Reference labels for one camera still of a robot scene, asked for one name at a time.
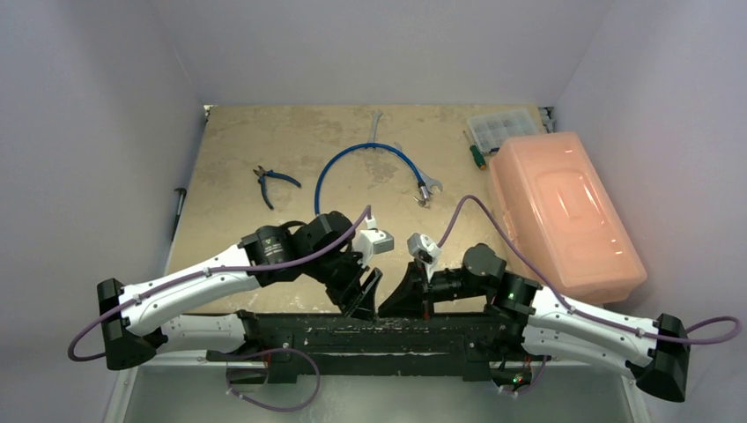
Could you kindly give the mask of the silver key bunch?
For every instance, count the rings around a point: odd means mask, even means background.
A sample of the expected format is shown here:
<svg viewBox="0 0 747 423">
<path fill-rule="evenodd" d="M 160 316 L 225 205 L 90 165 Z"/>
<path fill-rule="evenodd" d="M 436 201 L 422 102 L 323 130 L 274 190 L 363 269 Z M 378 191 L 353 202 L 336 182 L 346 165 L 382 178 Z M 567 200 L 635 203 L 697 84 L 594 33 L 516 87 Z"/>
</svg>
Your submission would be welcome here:
<svg viewBox="0 0 747 423">
<path fill-rule="evenodd" d="M 430 199 L 429 198 L 423 198 L 423 197 L 413 197 L 413 199 L 416 201 L 418 206 L 423 208 L 429 208 L 430 207 Z"/>
</svg>

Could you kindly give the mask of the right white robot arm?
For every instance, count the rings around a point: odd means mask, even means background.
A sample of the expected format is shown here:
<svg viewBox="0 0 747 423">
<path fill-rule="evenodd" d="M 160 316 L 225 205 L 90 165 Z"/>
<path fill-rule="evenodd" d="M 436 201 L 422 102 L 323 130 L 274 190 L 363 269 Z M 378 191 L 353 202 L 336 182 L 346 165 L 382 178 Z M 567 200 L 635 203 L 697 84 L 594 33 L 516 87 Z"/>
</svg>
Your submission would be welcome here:
<svg viewBox="0 0 747 423">
<path fill-rule="evenodd" d="M 436 271 L 434 263 L 416 253 L 379 316 L 428 320 L 438 302 L 483 296 L 484 313 L 498 325 L 483 346 L 498 355 L 567 357 L 618 372 L 653 397 L 685 400 L 690 347 L 660 339 L 684 336 L 678 318 L 630 317 L 575 300 L 563 306 L 548 288 L 507 271 L 483 243 L 467 249 L 456 269 Z"/>
</svg>

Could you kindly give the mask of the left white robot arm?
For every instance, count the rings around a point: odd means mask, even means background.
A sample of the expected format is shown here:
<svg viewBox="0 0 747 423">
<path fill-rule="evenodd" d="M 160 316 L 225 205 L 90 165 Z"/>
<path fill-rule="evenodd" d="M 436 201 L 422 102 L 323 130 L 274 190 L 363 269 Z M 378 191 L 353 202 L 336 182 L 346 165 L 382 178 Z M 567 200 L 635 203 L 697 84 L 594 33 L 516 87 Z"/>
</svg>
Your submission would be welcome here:
<svg viewBox="0 0 747 423">
<path fill-rule="evenodd" d="M 252 360 L 263 337 L 247 312 L 192 315 L 192 310 L 235 293 L 254 291 L 305 275 L 321 283 L 345 317 L 374 319 L 381 272 L 373 256 L 393 249 L 394 238 L 374 218 L 359 229 L 342 213 L 320 214 L 262 226 L 208 260 L 135 285 L 115 278 L 97 285 L 107 368 L 123 370 L 162 353 L 212 350 Z"/>
</svg>

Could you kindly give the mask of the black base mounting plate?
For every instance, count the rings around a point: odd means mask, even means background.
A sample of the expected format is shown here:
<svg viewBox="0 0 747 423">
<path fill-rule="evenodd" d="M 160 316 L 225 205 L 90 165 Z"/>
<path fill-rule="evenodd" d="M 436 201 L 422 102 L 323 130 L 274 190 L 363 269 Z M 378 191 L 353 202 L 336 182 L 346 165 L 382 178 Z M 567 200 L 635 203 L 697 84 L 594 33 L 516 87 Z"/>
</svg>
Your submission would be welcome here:
<svg viewBox="0 0 747 423">
<path fill-rule="evenodd" d="M 244 339 L 232 352 L 211 348 L 209 361 L 255 362 L 267 382 L 300 375 L 459 377 L 511 389 L 531 384 L 540 356 L 529 355 L 508 326 L 482 313 L 428 320 L 364 321 L 337 314 L 240 312 Z"/>
</svg>

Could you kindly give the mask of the large silver wrench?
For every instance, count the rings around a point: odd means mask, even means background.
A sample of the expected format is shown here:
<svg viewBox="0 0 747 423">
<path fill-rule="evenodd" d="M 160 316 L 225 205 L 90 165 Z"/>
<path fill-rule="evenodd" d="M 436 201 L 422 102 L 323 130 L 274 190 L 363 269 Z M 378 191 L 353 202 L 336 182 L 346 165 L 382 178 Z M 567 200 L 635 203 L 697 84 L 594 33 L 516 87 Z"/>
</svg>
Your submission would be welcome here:
<svg viewBox="0 0 747 423">
<path fill-rule="evenodd" d="M 437 189 L 443 191 L 443 185 L 440 181 L 428 176 L 423 170 L 414 164 L 412 160 L 406 160 L 406 163 L 410 165 L 410 168 L 415 172 L 418 181 L 418 197 L 429 198 L 430 201 L 433 197 L 433 192 Z"/>
</svg>

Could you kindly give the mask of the orange translucent plastic toolbox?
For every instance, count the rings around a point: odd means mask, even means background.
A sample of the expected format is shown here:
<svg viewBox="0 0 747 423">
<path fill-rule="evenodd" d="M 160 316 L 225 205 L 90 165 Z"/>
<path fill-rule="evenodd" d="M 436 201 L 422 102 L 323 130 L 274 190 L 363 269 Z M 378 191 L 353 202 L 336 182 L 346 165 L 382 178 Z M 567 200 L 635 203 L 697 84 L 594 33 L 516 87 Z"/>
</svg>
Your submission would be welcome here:
<svg viewBox="0 0 747 423">
<path fill-rule="evenodd" d="M 590 304 L 624 301 L 647 272 L 578 135 L 511 137 L 488 164 L 492 213 L 517 248 L 513 272 L 541 274 Z"/>
</svg>

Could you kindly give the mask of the small silver wrench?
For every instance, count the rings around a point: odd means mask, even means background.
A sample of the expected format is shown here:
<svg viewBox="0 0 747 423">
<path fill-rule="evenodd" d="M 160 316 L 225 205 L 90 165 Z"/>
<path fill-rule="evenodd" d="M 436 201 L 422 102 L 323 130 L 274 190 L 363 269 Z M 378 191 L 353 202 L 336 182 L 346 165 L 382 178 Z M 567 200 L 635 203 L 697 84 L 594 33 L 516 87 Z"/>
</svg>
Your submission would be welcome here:
<svg viewBox="0 0 747 423">
<path fill-rule="evenodd" d="M 383 116 L 383 113 L 380 110 L 375 110 L 372 112 L 372 122 L 369 130 L 369 137 L 367 139 L 368 143 L 375 143 L 377 138 L 377 130 L 379 127 L 379 122 L 381 117 Z"/>
</svg>

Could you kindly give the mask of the clear compartment organizer box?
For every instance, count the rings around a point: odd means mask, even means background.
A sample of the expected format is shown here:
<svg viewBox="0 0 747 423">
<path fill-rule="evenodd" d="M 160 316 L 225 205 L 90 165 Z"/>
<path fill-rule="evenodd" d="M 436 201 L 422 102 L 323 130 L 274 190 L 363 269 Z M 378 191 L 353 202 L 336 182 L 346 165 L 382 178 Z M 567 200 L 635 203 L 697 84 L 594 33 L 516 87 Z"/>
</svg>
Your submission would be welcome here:
<svg viewBox="0 0 747 423">
<path fill-rule="evenodd" d="M 483 154 L 496 153 L 510 137 L 540 135 L 543 132 L 526 108 L 513 108 L 467 119 L 474 146 Z"/>
</svg>

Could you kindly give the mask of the green handled screwdriver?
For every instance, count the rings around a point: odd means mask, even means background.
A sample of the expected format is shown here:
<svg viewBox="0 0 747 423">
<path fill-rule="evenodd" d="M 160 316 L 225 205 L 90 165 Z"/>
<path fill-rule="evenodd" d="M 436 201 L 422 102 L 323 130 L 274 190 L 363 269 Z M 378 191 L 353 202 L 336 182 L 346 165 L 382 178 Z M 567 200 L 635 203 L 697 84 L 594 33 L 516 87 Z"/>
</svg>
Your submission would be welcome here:
<svg viewBox="0 0 747 423">
<path fill-rule="evenodd" d="M 487 169 L 487 163 L 484 159 L 484 155 L 481 153 L 481 151 L 478 149 L 476 142 L 473 140 L 471 134 L 464 130 L 462 134 L 465 136 L 467 142 L 469 143 L 470 147 L 470 154 L 472 155 L 473 162 L 480 170 L 486 170 Z"/>
</svg>

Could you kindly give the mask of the blue handled pliers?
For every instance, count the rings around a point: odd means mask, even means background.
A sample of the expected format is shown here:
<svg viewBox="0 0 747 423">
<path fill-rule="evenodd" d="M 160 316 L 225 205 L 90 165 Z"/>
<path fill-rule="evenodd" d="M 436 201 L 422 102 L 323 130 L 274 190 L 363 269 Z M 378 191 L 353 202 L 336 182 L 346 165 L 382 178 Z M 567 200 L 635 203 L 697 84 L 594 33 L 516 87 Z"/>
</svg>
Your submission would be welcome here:
<svg viewBox="0 0 747 423">
<path fill-rule="evenodd" d="M 262 166 L 257 166 L 256 168 L 253 169 L 253 173 L 255 174 L 257 178 L 257 183 L 260 185 L 260 190 L 261 190 L 263 201 L 270 210 L 274 210 L 275 207 L 270 201 L 270 198 L 268 195 L 268 189 L 267 189 L 268 179 L 275 179 L 275 180 L 288 182 L 298 189 L 302 188 L 302 184 L 295 178 L 291 177 L 288 174 L 282 174 L 282 173 L 275 172 L 272 169 L 265 169 Z"/>
</svg>

